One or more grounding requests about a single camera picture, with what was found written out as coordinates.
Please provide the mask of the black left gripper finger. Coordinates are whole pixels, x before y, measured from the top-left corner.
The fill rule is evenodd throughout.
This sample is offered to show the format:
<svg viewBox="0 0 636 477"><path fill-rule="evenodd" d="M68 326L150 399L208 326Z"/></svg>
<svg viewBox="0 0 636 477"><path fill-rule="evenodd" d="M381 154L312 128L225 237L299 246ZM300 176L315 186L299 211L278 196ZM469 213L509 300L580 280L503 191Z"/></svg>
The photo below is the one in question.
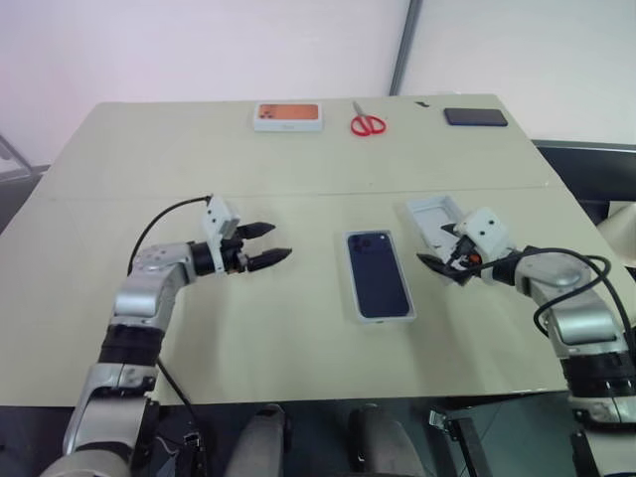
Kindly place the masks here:
<svg viewBox="0 0 636 477"><path fill-rule="evenodd" d="M256 256L249 256L247 258L246 268L248 271L258 271L285 260L292 253L291 248L277 247L266 251Z"/></svg>
<svg viewBox="0 0 636 477"><path fill-rule="evenodd" d="M275 229L274 224L255 222L237 227L237 235L240 239L256 239Z"/></svg>

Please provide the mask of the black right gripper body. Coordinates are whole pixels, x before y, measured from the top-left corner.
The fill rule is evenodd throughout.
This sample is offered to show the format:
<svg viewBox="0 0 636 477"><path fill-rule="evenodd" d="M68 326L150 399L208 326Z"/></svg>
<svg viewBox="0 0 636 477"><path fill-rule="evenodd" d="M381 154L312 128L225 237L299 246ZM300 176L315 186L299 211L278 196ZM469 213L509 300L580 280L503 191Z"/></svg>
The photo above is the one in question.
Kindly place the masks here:
<svg viewBox="0 0 636 477"><path fill-rule="evenodd" d="M481 271L473 268L483 264L482 256L477 251L476 242L467 235L448 231L457 238L449 258L442 266L442 275L460 286L466 285L473 277L479 277Z"/></svg>

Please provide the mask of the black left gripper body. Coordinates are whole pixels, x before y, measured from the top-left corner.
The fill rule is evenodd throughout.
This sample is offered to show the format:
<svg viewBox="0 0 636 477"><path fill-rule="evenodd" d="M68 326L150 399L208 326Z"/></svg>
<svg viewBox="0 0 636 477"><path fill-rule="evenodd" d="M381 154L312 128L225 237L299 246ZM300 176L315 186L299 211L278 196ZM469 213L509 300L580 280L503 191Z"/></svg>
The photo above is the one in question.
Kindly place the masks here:
<svg viewBox="0 0 636 477"><path fill-rule="evenodd" d="M230 238L223 238L220 252L226 273L243 273L249 270L249 258L242 251L249 239L249 226L239 226Z"/></svg>

